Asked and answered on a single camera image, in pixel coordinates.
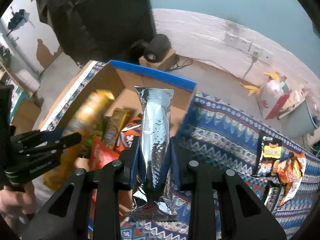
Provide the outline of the left human hand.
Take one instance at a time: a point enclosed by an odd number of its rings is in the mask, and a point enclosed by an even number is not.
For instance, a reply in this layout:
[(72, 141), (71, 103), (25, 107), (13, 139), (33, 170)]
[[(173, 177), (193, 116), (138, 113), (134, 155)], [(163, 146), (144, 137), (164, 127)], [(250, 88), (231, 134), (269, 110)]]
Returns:
[(36, 210), (36, 196), (34, 185), (28, 182), (23, 186), (24, 191), (1, 190), (1, 212), (10, 217), (19, 217), (21, 214), (33, 214)]

